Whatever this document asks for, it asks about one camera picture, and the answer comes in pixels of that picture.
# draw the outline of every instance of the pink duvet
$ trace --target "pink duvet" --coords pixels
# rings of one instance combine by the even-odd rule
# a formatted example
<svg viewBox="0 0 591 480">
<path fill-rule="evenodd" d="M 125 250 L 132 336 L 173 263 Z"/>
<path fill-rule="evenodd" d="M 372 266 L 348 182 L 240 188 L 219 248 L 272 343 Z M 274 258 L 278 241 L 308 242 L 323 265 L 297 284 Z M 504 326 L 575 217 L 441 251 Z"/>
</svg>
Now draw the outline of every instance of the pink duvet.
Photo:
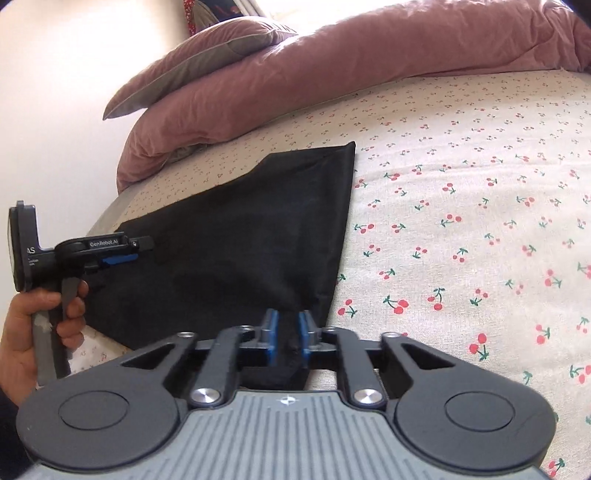
<svg viewBox="0 0 591 480">
<path fill-rule="evenodd" d="M 591 63 L 591 30 L 543 0 L 419 0 L 294 37 L 195 80 L 148 108 L 117 170 L 123 191 L 180 147 L 238 137 L 280 115 L 395 79 Z"/>
</svg>

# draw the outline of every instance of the bedsheet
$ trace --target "bedsheet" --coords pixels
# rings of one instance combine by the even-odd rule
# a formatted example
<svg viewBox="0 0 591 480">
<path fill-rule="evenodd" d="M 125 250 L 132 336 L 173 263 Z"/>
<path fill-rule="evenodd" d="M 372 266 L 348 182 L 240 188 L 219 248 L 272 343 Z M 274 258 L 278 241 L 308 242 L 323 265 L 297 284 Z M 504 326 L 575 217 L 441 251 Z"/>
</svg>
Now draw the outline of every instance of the bedsheet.
<svg viewBox="0 0 591 480">
<path fill-rule="evenodd" d="M 587 76 L 561 71 L 385 84 L 166 167 L 111 229 L 270 152 L 354 140 L 329 323 L 368 339 L 403 332 L 535 388 L 557 420 L 543 468 L 580 480 L 591 472 L 590 93 Z M 73 368 L 123 351 L 89 330 Z"/>
</svg>

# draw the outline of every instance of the round black disc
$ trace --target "round black disc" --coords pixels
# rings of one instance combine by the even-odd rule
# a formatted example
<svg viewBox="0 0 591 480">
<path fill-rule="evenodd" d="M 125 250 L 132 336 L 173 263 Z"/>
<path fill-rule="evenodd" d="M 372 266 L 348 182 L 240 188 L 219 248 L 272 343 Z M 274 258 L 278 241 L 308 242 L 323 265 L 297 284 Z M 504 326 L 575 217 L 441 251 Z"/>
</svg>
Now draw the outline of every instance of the round black disc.
<svg viewBox="0 0 591 480">
<path fill-rule="evenodd" d="M 552 441 L 552 409 L 534 390 L 477 367 L 432 370 L 400 399 L 394 421 L 419 452 L 464 472 L 536 465 Z"/>
<path fill-rule="evenodd" d="M 112 469 L 145 457 L 175 432 L 176 400 L 149 371 L 91 372 L 50 384 L 22 405 L 18 434 L 40 461 L 67 471 Z"/>
</svg>

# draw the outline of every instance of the finger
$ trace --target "finger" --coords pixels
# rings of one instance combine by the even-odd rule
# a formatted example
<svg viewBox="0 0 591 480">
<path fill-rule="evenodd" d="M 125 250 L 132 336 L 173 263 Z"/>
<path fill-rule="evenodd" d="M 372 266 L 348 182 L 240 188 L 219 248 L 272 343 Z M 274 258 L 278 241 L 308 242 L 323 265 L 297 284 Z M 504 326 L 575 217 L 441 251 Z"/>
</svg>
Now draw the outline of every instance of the finger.
<svg viewBox="0 0 591 480">
<path fill-rule="evenodd" d="M 75 319 L 67 319 L 57 324 L 57 334 L 66 339 L 68 337 L 77 335 L 86 326 L 86 321 L 82 317 Z"/>
<path fill-rule="evenodd" d="M 75 319 L 78 317 L 82 317 L 85 311 L 86 306 L 84 305 L 84 300 L 82 300 L 80 297 L 76 297 L 68 305 L 66 309 L 66 316 L 68 318 Z"/>
<path fill-rule="evenodd" d="M 78 296 L 80 298 L 85 298 L 88 295 L 88 283 L 84 280 L 80 280 L 80 284 L 78 285 Z"/>
<path fill-rule="evenodd" d="M 25 351 L 32 347 L 31 314 L 54 309 L 59 305 L 60 300 L 59 293 L 42 288 L 14 296 L 4 323 L 2 343 L 17 351 Z"/>
<path fill-rule="evenodd" d="M 61 339 L 61 342 L 66 348 L 74 351 L 79 349 L 82 346 L 82 343 L 84 343 L 84 335 L 77 333 L 71 337 Z"/>
</svg>

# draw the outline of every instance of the blue clip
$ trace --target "blue clip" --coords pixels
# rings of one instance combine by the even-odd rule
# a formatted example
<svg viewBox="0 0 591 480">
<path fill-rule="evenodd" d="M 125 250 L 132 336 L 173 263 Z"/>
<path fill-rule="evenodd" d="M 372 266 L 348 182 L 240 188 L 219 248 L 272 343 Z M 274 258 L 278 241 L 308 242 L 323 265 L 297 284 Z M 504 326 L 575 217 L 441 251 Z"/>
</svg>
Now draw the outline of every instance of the blue clip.
<svg viewBox="0 0 591 480">
<path fill-rule="evenodd" d="M 126 262 L 133 262 L 134 260 L 137 260 L 139 257 L 138 254 L 131 254 L 131 255 L 115 255 L 114 257 L 107 257 L 107 258 L 103 258 L 103 263 L 106 263 L 107 265 L 118 265 L 120 263 L 126 263 Z"/>
</svg>

